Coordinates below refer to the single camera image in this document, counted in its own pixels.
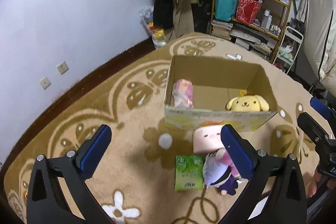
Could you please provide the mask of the person's right hand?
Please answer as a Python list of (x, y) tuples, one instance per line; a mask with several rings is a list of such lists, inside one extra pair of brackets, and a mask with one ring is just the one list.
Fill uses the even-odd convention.
[(309, 184), (306, 187), (306, 196), (308, 198), (313, 197), (315, 195), (317, 191), (317, 185), (322, 177), (323, 177), (322, 174), (320, 174), (319, 171), (316, 169), (314, 175), (312, 176)]

